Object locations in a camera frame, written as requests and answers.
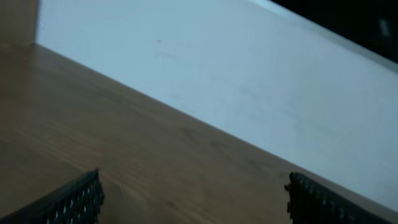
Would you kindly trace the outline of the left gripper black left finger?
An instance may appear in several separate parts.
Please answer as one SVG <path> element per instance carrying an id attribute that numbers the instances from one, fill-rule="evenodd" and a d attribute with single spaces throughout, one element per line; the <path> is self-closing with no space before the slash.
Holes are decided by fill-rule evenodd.
<path id="1" fill-rule="evenodd" d="M 96 224 L 104 200 L 99 170 L 95 169 L 2 217 L 1 224 Z"/>

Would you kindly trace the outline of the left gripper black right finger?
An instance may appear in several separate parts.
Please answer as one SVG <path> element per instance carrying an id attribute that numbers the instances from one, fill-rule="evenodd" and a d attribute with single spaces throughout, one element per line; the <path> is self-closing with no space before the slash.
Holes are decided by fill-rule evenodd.
<path id="1" fill-rule="evenodd" d="M 289 174 L 287 213 L 293 224 L 391 224 L 298 172 Z"/>

